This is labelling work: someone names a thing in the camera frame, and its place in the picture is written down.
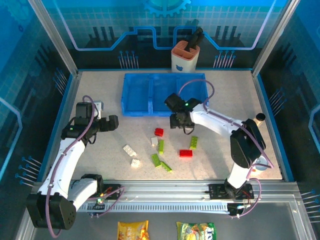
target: green building block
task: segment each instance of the green building block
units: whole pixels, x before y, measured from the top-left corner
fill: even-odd
[[[160,159],[158,157],[158,154],[152,154],[151,155],[151,159],[152,159],[152,162],[153,162],[153,164],[154,164],[154,166],[156,168],[161,166],[161,162],[160,162]]]
[[[171,167],[169,167],[164,161],[161,161],[161,166],[169,173],[172,172]]]
[[[165,141],[159,140],[158,147],[159,147],[159,154],[160,155],[164,154]]]
[[[192,136],[191,137],[191,142],[190,142],[190,149],[197,149],[197,143],[198,143],[198,137],[197,136]]]

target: robotic arm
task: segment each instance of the robotic arm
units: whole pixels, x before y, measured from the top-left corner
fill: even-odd
[[[53,229],[70,229],[76,218],[76,212],[79,207],[92,195],[104,192],[104,183],[101,175],[85,174],[79,180],[79,183],[71,187],[70,181],[78,160],[84,152],[88,143],[94,144],[98,132],[114,131],[118,125],[116,115],[101,118],[103,102],[95,102],[95,109],[91,102],[79,102],[76,105],[75,117],[62,130],[61,142],[57,157],[46,177],[43,185],[37,193],[30,193],[27,197],[26,207],[34,227],[47,228],[48,223],[45,214],[46,196],[48,187],[51,186],[49,197],[50,222]],[[63,152],[70,144],[77,139],[89,125],[93,111],[95,112],[93,122],[85,135],[76,142],[65,154],[58,165],[56,172],[54,168]],[[53,184],[50,185],[50,179],[54,176]]]
[[[194,129],[195,124],[199,124],[230,139],[231,157],[234,164],[224,182],[224,188],[228,196],[234,199],[246,184],[250,168],[261,156],[254,142],[236,125],[247,129],[264,150],[266,144],[256,122],[252,119],[246,121],[233,119],[212,109],[205,109],[201,101],[195,98],[185,102],[175,93],[171,94],[164,103],[173,112],[170,116],[170,128],[182,128],[185,132],[185,129]],[[263,121],[264,116],[260,115],[260,120]]]

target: blue bin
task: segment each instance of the blue bin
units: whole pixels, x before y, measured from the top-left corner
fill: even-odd
[[[168,117],[172,114],[165,105],[166,98],[178,94],[183,84],[190,80],[206,79],[204,73],[127,73],[124,76],[121,107],[128,117]],[[208,97],[204,81],[192,82],[181,92],[185,101]]]

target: red building block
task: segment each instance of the red building block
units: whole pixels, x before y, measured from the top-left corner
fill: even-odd
[[[162,137],[164,135],[164,130],[162,128],[156,128],[154,131],[154,135]]]
[[[192,158],[192,150],[180,150],[179,155],[184,158]]]

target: beige table surface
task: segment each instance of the beige table surface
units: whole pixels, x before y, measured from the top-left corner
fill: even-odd
[[[166,73],[168,71],[134,71],[134,73]],[[226,116],[246,120],[260,113],[261,106],[250,71],[201,70],[206,79],[213,83],[215,94],[209,107]],[[125,73],[130,71],[85,71],[82,74],[74,101],[71,117],[75,115],[76,103],[83,95],[104,103],[102,116],[117,115],[119,127],[111,132],[99,132],[94,145],[88,145],[80,157],[72,179],[83,174],[101,174],[113,180],[224,180],[231,171],[233,160],[230,155],[229,139],[225,139],[204,126],[196,125],[192,136],[198,137],[197,149],[192,159],[180,159],[179,150],[188,149],[190,135],[182,129],[170,129],[169,117],[124,117],[121,96]],[[160,157],[172,169],[166,172],[155,168],[151,155],[157,153],[151,146],[155,128],[164,129],[164,155]],[[266,144],[266,154],[274,163],[274,169],[262,172],[260,179],[281,179],[271,139],[264,123],[260,127]],[[141,167],[132,168],[132,158],[123,150],[130,145],[141,161]]]

